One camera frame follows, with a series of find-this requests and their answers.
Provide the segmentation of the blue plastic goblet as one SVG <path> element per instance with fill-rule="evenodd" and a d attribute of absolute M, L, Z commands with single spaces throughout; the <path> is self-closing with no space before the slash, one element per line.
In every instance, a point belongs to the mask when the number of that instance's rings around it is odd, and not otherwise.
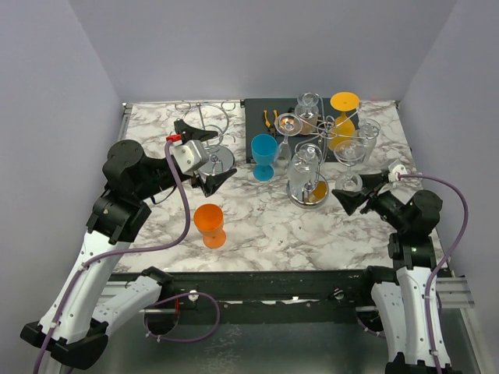
<path fill-rule="evenodd" d="M 257 181 L 266 182 L 274 177 L 272 164 L 277 152 L 276 139 L 268 134 L 255 136 L 251 141 L 252 157 L 256 163 L 253 176 Z"/>

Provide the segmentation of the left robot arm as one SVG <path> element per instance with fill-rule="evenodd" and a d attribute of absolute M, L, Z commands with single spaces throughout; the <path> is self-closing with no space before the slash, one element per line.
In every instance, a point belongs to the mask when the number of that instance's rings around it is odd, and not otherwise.
<path fill-rule="evenodd" d="M 148 157 L 132 139 L 119 140 L 109 149 L 102 168 L 107 182 L 92 208 L 76 262 L 49 310 L 40 320 L 26 324 L 20 334 L 39 350 L 35 373 L 90 368 L 120 326 L 149 305 L 163 308 L 172 301 L 170 276 L 151 267 L 124 291 L 98 304 L 123 255 L 170 249 L 187 236 L 191 212 L 184 181 L 211 196 L 236 172 L 231 168 L 206 178 L 199 175 L 210 160 L 204 144 L 222 137 L 221 130 L 194 128 L 182 119 L 174 127 L 162 158 Z M 180 194 L 185 214 L 181 234 L 165 245 L 132 248 L 151 213 L 147 200 L 166 189 Z"/>

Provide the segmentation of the clear glass with reflection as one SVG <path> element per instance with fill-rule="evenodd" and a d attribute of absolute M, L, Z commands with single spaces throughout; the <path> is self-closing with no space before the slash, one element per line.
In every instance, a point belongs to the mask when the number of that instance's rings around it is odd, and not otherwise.
<path fill-rule="evenodd" d="M 360 119 L 358 123 L 358 137 L 365 147 L 364 164 L 367 164 L 370 156 L 377 145 L 377 137 L 380 134 L 380 124 L 370 118 Z"/>

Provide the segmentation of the yellow plastic goblet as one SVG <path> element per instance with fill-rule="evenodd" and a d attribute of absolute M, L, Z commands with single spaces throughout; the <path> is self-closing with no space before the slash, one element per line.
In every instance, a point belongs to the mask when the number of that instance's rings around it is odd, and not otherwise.
<path fill-rule="evenodd" d="M 331 97 L 330 104 L 339 112 L 339 116 L 334 120 L 331 138 L 327 145 L 328 149 L 333 151 L 339 143 L 349 140 L 356 131 L 350 115 L 356 113 L 359 98 L 353 92 L 342 91 Z"/>

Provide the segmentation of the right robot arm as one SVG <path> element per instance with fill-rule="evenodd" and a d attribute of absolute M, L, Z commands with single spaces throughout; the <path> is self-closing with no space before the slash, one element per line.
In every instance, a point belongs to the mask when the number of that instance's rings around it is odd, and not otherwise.
<path fill-rule="evenodd" d="M 363 175 L 358 192 L 333 190 L 348 215 L 373 211 L 394 228 L 389 237 L 391 269 L 371 266 L 359 297 L 375 305 L 388 346 L 387 373 L 452 373 L 437 297 L 437 261 L 430 237 L 440 220 L 441 198 L 417 191 L 403 203 L 384 191 L 388 172 Z"/>

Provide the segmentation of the scroll arm chrome glass rack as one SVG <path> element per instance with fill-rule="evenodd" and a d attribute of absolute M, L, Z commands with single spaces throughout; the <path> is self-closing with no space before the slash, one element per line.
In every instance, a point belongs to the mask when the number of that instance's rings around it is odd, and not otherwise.
<path fill-rule="evenodd" d="M 326 161 L 326 156 L 327 152 L 329 151 L 328 149 L 328 140 L 331 138 L 331 130 L 333 129 L 334 125 L 334 120 L 330 115 L 322 115 L 322 119 L 317 122 L 316 126 L 316 133 L 317 137 L 319 138 L 319 145 L 315 144 L 318 146 L 318 149 L 320 151 L 320 156 L 319 156 L 319 169 L 317 172 L 317 186 L 316 188 L 309 194 L 308 198 L 305 199 L 304 202 L 298 201 L 297 198 L 291 195 L 289 191 L 289 187 L 287 184 L 287 193 L 289 199 L 297 206 L 300 206 L 302 208 L 315 208 L 319 207 L 324 204 L 328 197 L 329 193 L 329 185 L 326 180 L 326 178 L 320 173 L 320 166 L 325 163 Z M 356 129 L 354 135 L 349 139 L 349 140 L 358 140 L 361 143 L 363 143 L 360 138 L 357 136 L 358 135 L 358 129 Z M 296 146 L 296 151 L 295 153 L 299 150 L 299 148 L 303 144 L 298 144 Z"/>

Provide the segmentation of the orange plastic goblet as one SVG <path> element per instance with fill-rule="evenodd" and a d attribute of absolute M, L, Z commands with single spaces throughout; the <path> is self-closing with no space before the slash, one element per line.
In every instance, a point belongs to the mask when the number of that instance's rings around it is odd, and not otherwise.
<path fill-rule="evenodd" d="M 226 241 L 224 214 L 222 209 L 208 203 L 199 206 L 193 216 L 194 224 L 203 236 L 203 243 L 209 249 L 218 249 Z"/>

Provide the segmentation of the ribbed clear wine glass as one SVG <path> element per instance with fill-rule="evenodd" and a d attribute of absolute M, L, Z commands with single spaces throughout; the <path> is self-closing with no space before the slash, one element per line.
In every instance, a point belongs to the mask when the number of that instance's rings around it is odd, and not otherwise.
<path fill-rule="evenodd" d="M 297 97 L 297 105 L 295 106 L 294 113 L 302 122 L 301 135 L 307 136 L 316 129 L 319 117 L 318 103 L 319 96 L 315 93 L 301 93 Z"/>

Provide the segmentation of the clear stemmed glass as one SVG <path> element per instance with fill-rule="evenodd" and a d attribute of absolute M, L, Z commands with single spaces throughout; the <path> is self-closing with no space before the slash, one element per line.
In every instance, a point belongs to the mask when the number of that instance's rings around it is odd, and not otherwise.
<path fill-rule="evenodd" d="M 295 114 L 284 113 L 275 119 L 274 126 L 277 132 L 284 136 L 283 140 L 278 145 L 274 159 L 274 170 L 278 175 L 284 175 L 292 159 L 289 137 L 300 134 L 303 124 L 301 119 Z"/>

